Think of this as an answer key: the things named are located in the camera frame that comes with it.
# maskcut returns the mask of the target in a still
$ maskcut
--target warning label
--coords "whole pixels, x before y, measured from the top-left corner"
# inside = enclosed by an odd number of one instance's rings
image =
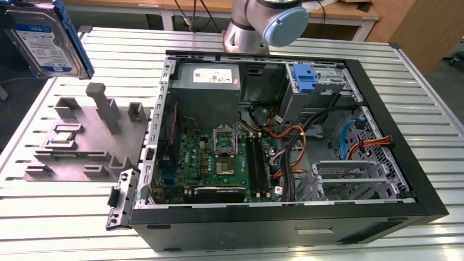
[[[232,83],[232,70],[197,68],[193,71],[193,83]]]

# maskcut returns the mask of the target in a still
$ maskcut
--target floor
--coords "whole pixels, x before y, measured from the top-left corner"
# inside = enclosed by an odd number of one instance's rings
[[[426,80],[445,104],[464,123],[464,69],[449,66],[442,60],[434,67]]]
[[[17,79],[1,83],[22,77],[32,77],[32,73],[21,58],[16,55],[8,59],[1,58],[0,86],[9,97],[5,101],[0,101],[0,153],[45,84],[42,79]],[[457,118],[464,122],[464,69],[449,66],[448,61],[442,60],[426,79]]]

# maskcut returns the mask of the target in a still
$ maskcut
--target sticker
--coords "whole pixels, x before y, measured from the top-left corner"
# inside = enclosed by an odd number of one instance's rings
[[[193,83],[232,83],[232,70],[197,68],[193,71]]]
[[[276,120],[278,123],[281,123],[284,119],[282,119],[278,115],[276,115],[276,116],[274,116],[274,120]]]
[[[282,193],[284,193],[284,188],[276,186],[276,188],[274,188],[274,194],[281,195]]]
[[[16,31],[38,65],[46,71],[70,72],[68,57],[53,43],[52,29],[48,26],[17,24]]]
[[[160,7],[157,4],[138,4],[140,7]]]

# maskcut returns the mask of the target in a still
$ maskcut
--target red cable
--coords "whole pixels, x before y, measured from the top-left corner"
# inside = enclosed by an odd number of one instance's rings
[[[161,159],[158,159],[157,161],[162,160],[164,156],[168,154],[168,149],[170,146],[170,140],[172,140],[172,136],[173,136],[173,132],[174,132],[174,126],[176,126],[176,121],[177,121],[177,104],[173,106],[173,123],[172,123],[172,128],[170,128],[170,133],[169,133],[169,140],[168,140],[168,145],[166,145],[166,150],[164,151],[162,157]]]

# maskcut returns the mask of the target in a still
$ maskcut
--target metal case frame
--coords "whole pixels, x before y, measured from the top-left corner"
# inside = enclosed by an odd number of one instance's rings
[[[146,148],[156,148],[169,78],[176,77],[176,62],[204,61],[293,63],[338,61],[345,64],[358,87],[377,127],[394,136],[392,155],[412,188],[414,203],[329,204],[249,207],[156,207],[142,203],[148,195],[154,161],[144,160],[136,200],[132,202],[130,226],[157,251],[230,249],[244,247],[308,246],[368,243],[408,225],[428,223],[448,215],[444,204],[420,167],[398,127],[357,60],[274,55],[224,54],[166,51]],[[338,229],[338,239],[326,239]]]

